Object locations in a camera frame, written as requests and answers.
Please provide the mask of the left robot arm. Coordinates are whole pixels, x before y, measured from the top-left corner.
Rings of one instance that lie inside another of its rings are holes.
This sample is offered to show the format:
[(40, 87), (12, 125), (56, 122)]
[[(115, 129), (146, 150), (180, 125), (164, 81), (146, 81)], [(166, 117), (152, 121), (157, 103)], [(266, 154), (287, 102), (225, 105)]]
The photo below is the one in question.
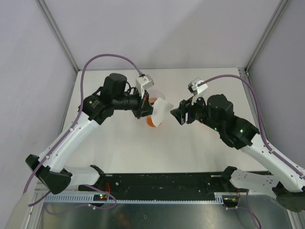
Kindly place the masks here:
[(137, 119), (151, 115), (148, 88), (154, 85), (152, 78), (141, 75), (136, 86), (126, 89), (126, 76), (111, 73), (103, 86), (93, 94), (81, 98), (81, 105), (74, 121), (45, 151), (38, 156), (29, 155), (26, 164), (34, 175), (54, 195), (69, 186), (89, 185), (99, 191), (105, 186), (104, 172), (97, 166), (67, 167), (65, 164), (80, 143), (98, 128), (116, 110), (130, 110)]

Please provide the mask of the orange glass carafe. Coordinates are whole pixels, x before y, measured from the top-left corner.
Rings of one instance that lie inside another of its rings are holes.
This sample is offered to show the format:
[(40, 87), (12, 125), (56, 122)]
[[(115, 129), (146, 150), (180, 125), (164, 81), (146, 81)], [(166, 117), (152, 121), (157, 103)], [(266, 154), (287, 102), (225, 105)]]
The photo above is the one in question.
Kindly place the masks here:
[(147, 116), (147, 117), (146, 117), (146, 123), (147, 123), (148, 126), (155, 128), (155, 127), (160, 126), (162, 122), (160, 122), (159, 125), (155, 125), (155, 124), (153, 123), (153, 121), (152, 121), (151, 116)]

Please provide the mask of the clear glass dripper cone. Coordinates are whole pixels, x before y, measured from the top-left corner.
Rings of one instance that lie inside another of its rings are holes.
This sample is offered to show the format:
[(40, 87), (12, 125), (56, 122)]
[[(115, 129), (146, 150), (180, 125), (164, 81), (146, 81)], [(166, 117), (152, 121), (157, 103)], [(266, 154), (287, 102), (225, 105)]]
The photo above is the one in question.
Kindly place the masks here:
[(149, 93), (149, 101), (155, 102), (158, 98), (165, 100), (164, 94), (156, 89), (149, 89), (147, 91)]

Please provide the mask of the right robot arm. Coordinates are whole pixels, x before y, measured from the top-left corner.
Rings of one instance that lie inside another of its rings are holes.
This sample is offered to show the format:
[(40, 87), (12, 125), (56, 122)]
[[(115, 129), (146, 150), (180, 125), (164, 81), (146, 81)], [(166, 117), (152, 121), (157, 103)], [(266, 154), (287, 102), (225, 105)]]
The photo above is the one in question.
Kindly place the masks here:
[(179, 124), (198, 121), (215, 130), (229, 147), (240, 150), (254, 158), (270, 174), (259, 175), (228, 166), (221, 174), (220, 187), (224, 191), (234, 188), (249, 189), (270, 196), (292, 212), (305, 209), (304, 169), (289, 160), (278, 150), (264, 142), (258, 128), (234, 114), (234, 105), (223, 94), (182, 100), (170, 111)]

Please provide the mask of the white paper coffee filter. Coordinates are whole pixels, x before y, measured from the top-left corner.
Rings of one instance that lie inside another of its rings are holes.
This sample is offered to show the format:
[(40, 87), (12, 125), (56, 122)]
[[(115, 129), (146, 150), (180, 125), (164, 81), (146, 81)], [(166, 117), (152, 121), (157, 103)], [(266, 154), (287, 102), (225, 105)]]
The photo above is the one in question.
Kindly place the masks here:
[(152, 124), (158, 127), (165, 117), (170, 114), (173, 109), (173, 104), (165, 101), (162, 98), (158, 98), (153, 104), (153, 111), (151, 114)]

